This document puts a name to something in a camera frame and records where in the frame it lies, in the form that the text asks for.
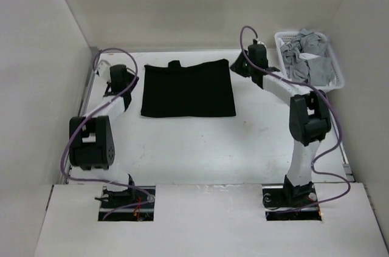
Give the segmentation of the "black tank top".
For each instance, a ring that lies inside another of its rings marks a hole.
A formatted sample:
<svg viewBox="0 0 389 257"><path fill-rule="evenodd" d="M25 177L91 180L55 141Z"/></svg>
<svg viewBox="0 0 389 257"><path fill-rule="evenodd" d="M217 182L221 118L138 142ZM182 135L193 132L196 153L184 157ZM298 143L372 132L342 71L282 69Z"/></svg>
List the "black tank top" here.
<svg viewBox="0 0 389 257"><path fill-rule="evenodd" d="M167 67L146 65L140 114L149 118L234 117L229 61L188 67L179 60Z"/></svg>

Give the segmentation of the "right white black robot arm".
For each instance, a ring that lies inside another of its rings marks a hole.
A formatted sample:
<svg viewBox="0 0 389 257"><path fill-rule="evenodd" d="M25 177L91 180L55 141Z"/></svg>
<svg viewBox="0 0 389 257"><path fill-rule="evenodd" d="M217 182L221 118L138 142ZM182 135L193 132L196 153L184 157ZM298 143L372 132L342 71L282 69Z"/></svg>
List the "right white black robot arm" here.
<svg viewBox="0 0 389 257"><path fill-rule="evenodd" d="M321 142L331 130L328 107L312 89L289 84L283 74L270 67L267 49L253 42L231 65L230 70L270 92L289 106L289 132L294 140L291 165L281 188L266 188L266 208L297 208L312 201L312 162Z"/></svg>

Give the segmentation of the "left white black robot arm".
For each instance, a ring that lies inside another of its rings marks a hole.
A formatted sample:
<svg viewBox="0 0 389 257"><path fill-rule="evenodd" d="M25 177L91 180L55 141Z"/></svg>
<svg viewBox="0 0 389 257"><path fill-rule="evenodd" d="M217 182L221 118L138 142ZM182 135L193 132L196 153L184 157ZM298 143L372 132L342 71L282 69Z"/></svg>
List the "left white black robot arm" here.
<svg viewBox="0 0 389 257"><path fill-rule="evenodd" d="M121 172L115 160L112 124L128 110L132 90L139 78L124 64L111 66L106 61L98 68L98 74L107 82L105 93L92 111L70 119L65 152L71 167L79 168L87 175L67 175L67 178L78 183L103 183L108 189L108 197L128 208L136 202L136 187L132 177Z"/></svg>

